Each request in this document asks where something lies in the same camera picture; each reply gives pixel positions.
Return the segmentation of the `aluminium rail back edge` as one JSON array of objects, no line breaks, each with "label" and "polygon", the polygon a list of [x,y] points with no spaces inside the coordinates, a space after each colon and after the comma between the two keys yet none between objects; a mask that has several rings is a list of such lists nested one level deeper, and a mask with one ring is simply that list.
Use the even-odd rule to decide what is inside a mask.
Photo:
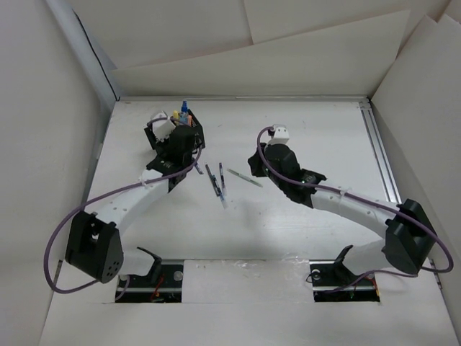
[{"label": "aluminium rail back edge", "polygon": [[175,100],[201,100],[201,101],[233,101],[233,100],[271,100],[271,101],[282,101],[282,100],[312,100],[312,101],[347,101],[347,102],[358,102],[363,99],[368,99],[365,95],[282,95],[282,96],[125,96],[121,97],[121,101],[175,101]]}]

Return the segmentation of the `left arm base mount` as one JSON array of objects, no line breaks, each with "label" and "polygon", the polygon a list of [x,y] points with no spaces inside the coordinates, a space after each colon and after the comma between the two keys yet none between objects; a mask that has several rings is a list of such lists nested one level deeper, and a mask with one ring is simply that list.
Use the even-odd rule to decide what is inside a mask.
[{"label": "left arm base mount", "polygon": [[115,291],[116,303],[180,303],[184,261],[162,259],[137,247],[126,251]]}]

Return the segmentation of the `aluminium rail right side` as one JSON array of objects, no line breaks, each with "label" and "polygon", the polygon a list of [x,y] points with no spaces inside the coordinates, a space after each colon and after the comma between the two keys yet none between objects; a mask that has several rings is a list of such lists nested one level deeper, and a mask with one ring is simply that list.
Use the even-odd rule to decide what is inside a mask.
[{"label": "aluminium rail right side", "polygon": [[375,155],[386,199],[390,202],[399,203],[401,201],[400,193],[395,183],[395,178],[393,176],[384,143],[382,142],[375,115],[372,111],[371,102],[368,98],[364,98],[359,101],[359,109]]}]

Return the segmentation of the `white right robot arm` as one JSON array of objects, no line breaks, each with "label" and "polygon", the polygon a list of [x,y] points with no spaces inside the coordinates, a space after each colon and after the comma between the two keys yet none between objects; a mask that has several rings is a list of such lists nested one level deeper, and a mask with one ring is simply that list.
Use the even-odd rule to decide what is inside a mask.
[{"label": "white right robot arm", "polygon": [[262,143],[248,163],[253,176],[268,177],[292,202],[336,214],[380,237],[342,249],[333,266],[340,283],[348,284],[373,269],[394,267],[407,275],[422,269],[435,240],[429,235],[434,228],[420,203],[407,199],[385,204],[362,196],[351,198],[340,187],[327,190],[326,177],[301,168],[295,153],[281,143]]}]

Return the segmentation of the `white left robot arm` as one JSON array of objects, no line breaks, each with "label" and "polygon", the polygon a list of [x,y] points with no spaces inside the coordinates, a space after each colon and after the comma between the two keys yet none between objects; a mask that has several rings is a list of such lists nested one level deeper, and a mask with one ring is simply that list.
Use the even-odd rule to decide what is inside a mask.
[{"label": "white left robot arm", "polygon": [[81,210],[72,218],[65,260],[100,283],[133,275],[147,286],[158,282],[161,258],[142,247],[123,249],[122,236],[149,206],[185,179],[205,147],[201,125],[167,121],[145,132],[156,157],[147,164],[140,181],[96,211]]}]

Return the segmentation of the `green thin pen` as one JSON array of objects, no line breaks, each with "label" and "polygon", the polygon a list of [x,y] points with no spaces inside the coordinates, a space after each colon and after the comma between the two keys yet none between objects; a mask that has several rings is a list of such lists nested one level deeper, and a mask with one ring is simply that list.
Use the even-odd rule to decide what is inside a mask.
[{"label": "green thin pen", "polygon": [[242,179],[242,180],[244,180],[244,181],[246,181],[246,182],[248,182],[250,184],[253,184],[253,185],[257,186],[257,187],[261,187],[261,188],[263,187],[262,184],[260,184],[259,182],[257,182],[256,180],[254,180],[254,179],[252,179],[250,177],[247,177],[244,174],[241,174],[241,173],[239,173],[239,172],[237,172],[237,171],[235,171],[233,169],[229,169],[229,168],[227,168],[226,170],[227,170],[227,172],[231,173],[232,175],[238,177],[239,179]]}]

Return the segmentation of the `blue clear gel pen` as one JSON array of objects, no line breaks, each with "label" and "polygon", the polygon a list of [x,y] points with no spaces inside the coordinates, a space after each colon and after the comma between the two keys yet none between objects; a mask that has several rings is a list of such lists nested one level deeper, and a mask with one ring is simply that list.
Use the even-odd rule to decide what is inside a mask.
[{"label": "blue clear gel pen", "polygon": [[223,208],[226,209],[228,207],[228,204],[227,204],[227,201],[226,201],[226,199],[224,197],[224,194],[223,194],[222,190],[219,187],[219,184],[218,184],[216,176],[213,176],[213,181],[214,181],[216,189],[218,191],[218,197],[220,198],[220,201],[221,201],[221,203],[223,205]]}]

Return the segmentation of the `black slotted organizer box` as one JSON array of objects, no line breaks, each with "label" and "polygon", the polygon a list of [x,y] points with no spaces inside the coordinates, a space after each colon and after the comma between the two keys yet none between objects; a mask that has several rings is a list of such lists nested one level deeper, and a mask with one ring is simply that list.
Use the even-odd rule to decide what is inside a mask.
[{"label": "black slotted organizer box", "polygon": [[172,115],[169,115],[171,120],[174,121],[176,127],[169,138],[165,141],[157,141],[152,130],[148,128],[148,123],[146,124],[144,127],[144,132],[152,149],[156,151],[157,154],[178,154],[179,152],[187,151],[194,152],[198,148],[205,147],[205,135],[203,127],[190,109],[189,114],[192,118],[191,125],[184,125],[180,122],[175,122],[172,119]]}]

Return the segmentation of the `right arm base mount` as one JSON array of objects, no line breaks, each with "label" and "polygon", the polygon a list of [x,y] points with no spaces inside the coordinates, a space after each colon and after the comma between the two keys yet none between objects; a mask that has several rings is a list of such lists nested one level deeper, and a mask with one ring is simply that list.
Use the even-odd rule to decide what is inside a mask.
[{"label": "right arm base mount", "polygon": [[309,261],[310,272],[305,279],[312,285],[313,299],[316,303],[337,302],[380,302],[376,281],[373,277],[362,278],[344,266],[344,258],[353,246],[342,249],[335,259],[313,259]]}]

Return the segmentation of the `dark blue clip pen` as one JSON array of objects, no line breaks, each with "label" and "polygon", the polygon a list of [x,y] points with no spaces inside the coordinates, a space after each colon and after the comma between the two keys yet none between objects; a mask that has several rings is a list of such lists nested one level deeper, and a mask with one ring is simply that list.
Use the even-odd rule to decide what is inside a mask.
[{"label": "dark blue clip pen", "polygon": [[207,171],[207,174],[208,174],[208,177],[210,178],[210,181],[211,181],[211,184],[212,184],[212,187],[215,191],[215,194],[220,197],[220,188],[218,186],[218,183],[217,183],[217,180],[215,178],[215,175],[212,173],[210,167],[208,164],[205,165],[205,168],[206,168],[206,171]]}]

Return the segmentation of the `clear blue spray bottle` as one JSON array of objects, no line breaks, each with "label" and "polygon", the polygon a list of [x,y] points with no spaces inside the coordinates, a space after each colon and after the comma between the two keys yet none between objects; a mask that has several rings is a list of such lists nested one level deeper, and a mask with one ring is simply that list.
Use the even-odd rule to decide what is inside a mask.
[{"label": "clear blue spray bottle", "polygon": [[185,99],[182,101],[181,112],[186,112],[189,115],[189,117],[188,117],[189,124],[188,125],[191,125],[192,118],[191,118],[191,116],[189,114],[188,104],[187,104],[187,101]]}]

